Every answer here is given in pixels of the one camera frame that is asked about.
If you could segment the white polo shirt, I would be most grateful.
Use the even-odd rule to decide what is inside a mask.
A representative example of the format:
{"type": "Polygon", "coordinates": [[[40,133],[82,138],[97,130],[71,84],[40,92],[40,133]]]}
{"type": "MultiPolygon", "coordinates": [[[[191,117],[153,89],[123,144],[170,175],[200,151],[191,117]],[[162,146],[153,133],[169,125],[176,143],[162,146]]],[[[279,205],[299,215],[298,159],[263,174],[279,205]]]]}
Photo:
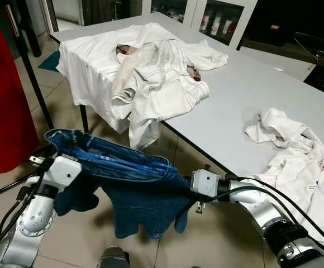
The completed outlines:
{"type": "Polygon", "coordinates": [[[245,133],[256,143],[273,143],[280,149],[266,170],[253,178],[273,186],[300,207],[296,210],[283,201],[310,236],[324,245],[323,235],[302,216],[305,212],[324,232],[324,145],[320,138],[304,123],[274,108],[260,112],[245,133]]]}

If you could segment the grey robot left leg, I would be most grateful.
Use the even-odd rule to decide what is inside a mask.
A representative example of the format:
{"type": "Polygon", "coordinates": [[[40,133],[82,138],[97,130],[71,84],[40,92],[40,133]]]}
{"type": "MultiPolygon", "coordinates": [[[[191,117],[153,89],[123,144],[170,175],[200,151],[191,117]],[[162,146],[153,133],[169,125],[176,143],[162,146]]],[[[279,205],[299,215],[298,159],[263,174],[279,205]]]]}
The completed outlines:
{"type": "Polygon", "coordinates": [[[129,253],[121,247],[106,248],[96,268],[131,268],[129,253]]]}

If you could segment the blue wire hanger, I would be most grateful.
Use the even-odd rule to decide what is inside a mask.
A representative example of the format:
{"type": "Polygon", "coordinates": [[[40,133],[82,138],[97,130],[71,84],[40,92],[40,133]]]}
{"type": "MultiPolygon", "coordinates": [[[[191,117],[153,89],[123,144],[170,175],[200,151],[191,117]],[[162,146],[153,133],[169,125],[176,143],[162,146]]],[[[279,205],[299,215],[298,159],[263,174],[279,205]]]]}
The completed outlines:
{"type": "Polygon", "coordinates": [[[172,166],[168,159],[149,156],[141,151],[123,150],[114,154],[100,150],[63,151],[78,159],[83,172],[93,176],[141,182],[179,177],[178,169],[172,166]]]}

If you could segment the red polo shirt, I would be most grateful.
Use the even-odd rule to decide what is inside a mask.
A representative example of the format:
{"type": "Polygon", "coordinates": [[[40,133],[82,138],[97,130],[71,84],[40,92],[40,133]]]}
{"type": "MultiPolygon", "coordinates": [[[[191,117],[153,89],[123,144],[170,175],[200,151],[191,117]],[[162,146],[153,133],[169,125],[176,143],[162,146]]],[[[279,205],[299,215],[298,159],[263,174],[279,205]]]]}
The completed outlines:
{"type": "Polygon", "coordinates": [[[16,64],[0,31],[0,173],[24,163],[39,144],[16,64]]]}

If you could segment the teal floor mat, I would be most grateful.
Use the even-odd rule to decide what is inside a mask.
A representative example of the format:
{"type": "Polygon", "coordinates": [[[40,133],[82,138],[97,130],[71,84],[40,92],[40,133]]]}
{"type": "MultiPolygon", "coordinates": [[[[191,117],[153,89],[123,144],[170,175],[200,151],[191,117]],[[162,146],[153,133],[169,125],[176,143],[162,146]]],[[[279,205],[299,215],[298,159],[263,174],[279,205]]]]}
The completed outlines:
{"type": "Polygon", "coordinates": [[[39,64],[39,69],[60,73],[60,71],[58,71],[57,69],[59,61],[60,61],[60,51],[54,51],[44,61],[42,61],[39,64]]]}

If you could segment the white t-shirt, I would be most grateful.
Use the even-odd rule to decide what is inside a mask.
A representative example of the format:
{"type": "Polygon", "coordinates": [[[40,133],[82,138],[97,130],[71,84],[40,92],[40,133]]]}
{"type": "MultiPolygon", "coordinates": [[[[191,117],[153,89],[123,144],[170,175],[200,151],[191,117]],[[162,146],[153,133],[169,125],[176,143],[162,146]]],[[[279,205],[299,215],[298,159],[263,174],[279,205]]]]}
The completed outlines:
{"type": "Polygon", "coordinates": [[[57,69],[70,82],[75,104],[92,107],[116,132],[128,131],[128,120],[115,118],[111,112],[110,91],[121,66],[116,46],[139,48],[163,39],[177,39],[182,43],[188,71],[196,81],[203,82],[200,71],[222,68],[228,63],[228,56],[208,46],[207,41],[190,44],[159,23],[147,23],[63,41],[57,69]]]}

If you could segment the cream denim jacket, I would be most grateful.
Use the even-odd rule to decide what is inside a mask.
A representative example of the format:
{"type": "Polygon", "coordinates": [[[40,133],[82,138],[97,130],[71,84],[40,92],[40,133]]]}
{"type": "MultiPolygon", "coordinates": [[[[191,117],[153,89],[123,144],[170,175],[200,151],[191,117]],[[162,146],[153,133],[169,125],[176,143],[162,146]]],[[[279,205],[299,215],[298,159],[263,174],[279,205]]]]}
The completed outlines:
{"type": "Polygon", "coordinates": [[[208,96],[206,83],[189,73],[177,39],[151,41],[117,58],[121,66],[110,91],[111,112],[128,120],[129,147],[134,150],[159,138],[159,122],[187,114],[208,96]]]}

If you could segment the red patterned cloth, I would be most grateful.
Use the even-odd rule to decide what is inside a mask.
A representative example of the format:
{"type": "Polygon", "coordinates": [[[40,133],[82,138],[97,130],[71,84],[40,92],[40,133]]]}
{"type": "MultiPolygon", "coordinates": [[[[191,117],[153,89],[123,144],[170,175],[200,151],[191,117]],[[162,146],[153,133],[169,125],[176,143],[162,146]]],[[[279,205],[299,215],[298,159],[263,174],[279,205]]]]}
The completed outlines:
{"type": "Polygon", "coordinates": [[[129,46],[127,44],[118,44],[116,46],[116,51],[118,54],[131,55],[137,50],[136,47],[129,46]]]}

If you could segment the black chrome clothes rack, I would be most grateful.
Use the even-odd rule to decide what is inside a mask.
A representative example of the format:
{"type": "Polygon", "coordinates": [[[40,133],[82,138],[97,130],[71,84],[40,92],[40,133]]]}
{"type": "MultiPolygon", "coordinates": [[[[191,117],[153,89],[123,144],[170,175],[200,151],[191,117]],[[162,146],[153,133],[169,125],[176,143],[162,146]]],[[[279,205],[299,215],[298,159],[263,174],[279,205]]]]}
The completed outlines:
{"type": "Polygon", "coordinates": [[[44,115],[45,122],[48,128],[53,128],[53,121],[45,104],[44,96],[42,96],[42,92],[40,91],[34,67],[32,67],[29,56],[27,56],[28,46],[26,41],[32,45],[34,56],[41,56],[42,51],[40,51],[39,41],[32,28],[32,21],[28,13],[26,0],[0,0],[0,9],[6,11],[6,18],[9,21],[9,25],[11,25],[14,44],[16,44],[18,51],[22,54],[21,58],[26,67],[26,74],[32,86],[34,86],[34,93],[39,102],[39,108],[44,115]]]}

